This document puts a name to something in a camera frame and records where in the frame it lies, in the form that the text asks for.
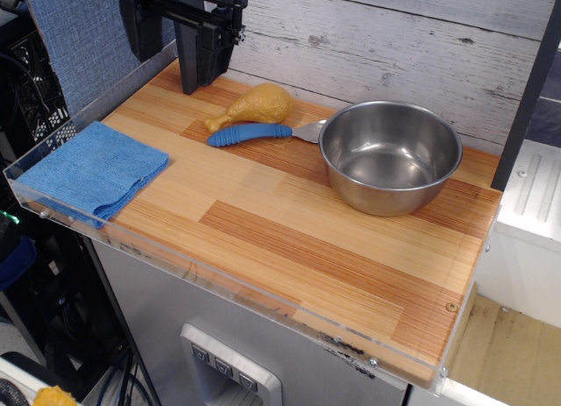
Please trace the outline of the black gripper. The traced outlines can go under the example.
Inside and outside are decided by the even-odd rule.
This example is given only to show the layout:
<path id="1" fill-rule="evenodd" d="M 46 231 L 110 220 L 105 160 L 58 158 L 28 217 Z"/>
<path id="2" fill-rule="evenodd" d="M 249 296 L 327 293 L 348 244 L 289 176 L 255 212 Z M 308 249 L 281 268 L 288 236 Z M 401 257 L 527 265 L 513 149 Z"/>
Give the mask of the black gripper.
<path id="1" fill-rule="evenodd" d="M 126 36 L 140 62 L 162 49 L 162 18 L 197 30 L 197 78 L 207 86 L 229 67 L 234 46 L 245 37 L 247 0 L 118 0 Z"/>

